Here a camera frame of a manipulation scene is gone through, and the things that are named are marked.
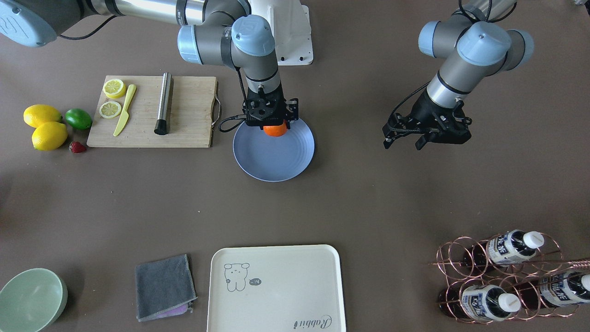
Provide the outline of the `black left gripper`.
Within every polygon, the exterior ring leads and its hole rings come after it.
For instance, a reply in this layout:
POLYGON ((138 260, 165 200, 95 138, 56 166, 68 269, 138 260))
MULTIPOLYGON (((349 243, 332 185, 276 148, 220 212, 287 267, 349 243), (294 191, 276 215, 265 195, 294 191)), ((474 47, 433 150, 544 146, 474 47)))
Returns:
POLYGON ((415 130, 422 133, 415 143, 417 151, 430 142, 464 144, 472 137, 468 128, 472 119, 465 116, 463 106, 464 102, 457 99, 453 107, 441 107, 428 95, 421 95, 409 114, 410 122, 399 113, 389 116, 382 128, 385 137, 383 146, 389 149, 395 140, 415 134, 415 130))

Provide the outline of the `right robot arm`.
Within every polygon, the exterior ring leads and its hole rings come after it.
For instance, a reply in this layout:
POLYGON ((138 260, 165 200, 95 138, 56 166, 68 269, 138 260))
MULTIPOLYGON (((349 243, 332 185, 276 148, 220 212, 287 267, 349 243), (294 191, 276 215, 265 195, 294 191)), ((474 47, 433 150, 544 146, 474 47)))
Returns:
POLYGON ((284 97, 271 25, 248 0, 3 0, 1 33, 27 47, 43 47, 91 16, 130 18, 179 28, 182 59, 233 69, 242 80, 242 112, 252 127, 299 120, 296 98, 284 97))

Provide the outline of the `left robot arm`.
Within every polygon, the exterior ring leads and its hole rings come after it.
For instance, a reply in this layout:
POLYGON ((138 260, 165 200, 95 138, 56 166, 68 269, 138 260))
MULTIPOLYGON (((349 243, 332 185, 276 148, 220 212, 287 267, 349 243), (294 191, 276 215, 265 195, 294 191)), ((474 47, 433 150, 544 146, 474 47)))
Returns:
POLYGON ((516 69, 533 55, 534 41, 528 32, 497 25, 516 5, 515 0, 459 1, 447 21, 423 26, 420 51, 444 63, 416 90, 419 98, 409 115, 391 112, 382 128, 386 149, 411 134, 420 136, 417 150, 430 142, 463 144, 471 138, 472 120, 463 111, 466 97, 483 78, 516 69))

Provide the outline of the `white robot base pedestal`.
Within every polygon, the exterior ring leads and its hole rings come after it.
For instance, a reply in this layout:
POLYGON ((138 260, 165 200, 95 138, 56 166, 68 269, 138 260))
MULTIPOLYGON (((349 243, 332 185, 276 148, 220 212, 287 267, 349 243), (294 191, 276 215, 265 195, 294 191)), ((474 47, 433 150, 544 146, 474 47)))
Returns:
POLYGON ((309 10, 299 0, 250 0, 251 13, 264 17, 275 39, 278 65, 311 65, 314 60, 309 10))

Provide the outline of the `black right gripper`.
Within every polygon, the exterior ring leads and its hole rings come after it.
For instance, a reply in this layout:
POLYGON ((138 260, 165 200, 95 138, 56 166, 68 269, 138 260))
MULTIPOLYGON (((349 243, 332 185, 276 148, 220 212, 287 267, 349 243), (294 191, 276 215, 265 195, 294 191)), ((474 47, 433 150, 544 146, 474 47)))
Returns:
POLYGON ((282 88, 276 88, 268 93, 248 89, 242 111, 247 126, 278 126, 284 121, 299 120, 299 99, 292 98, 287 101, 282 88))

